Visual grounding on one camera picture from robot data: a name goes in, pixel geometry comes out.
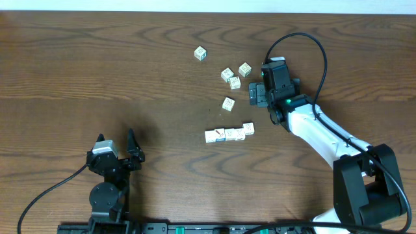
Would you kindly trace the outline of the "wooden block with red mark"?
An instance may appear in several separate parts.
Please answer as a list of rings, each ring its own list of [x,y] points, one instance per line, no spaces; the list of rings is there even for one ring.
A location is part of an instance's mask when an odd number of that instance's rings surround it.
[[[216,141],[225,141],[226,140],[226,134],[224,128],[215,129],[214,132],[216,133]]]

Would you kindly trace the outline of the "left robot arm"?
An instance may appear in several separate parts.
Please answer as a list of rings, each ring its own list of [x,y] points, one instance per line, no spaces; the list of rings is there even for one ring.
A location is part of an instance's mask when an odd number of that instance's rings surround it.
[[[94,147],[86,153],[88,169],[104,178],[90,192],[92,214],[88,233],[137,233],[140,226],[129,218],[129,192],[131,172],[140,170],[145,155],[136,141],[134,131],[127,136],[128,158],[121,159],[112,140],[102,134]]]

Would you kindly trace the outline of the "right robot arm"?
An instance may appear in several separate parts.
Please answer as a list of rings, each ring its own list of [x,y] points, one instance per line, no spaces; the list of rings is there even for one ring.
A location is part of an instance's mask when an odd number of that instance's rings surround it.
[[[385,221],[406,215],[411,206],[404,192],[397,159],[385,145],[372,146],[329,119],[316,98],[299,93],[298,80],[284,84],[251,83],[250,104],[266,107],[273,124],[307,142],[333,170],[333,208],[316,216],[311,233],[373,233]]]

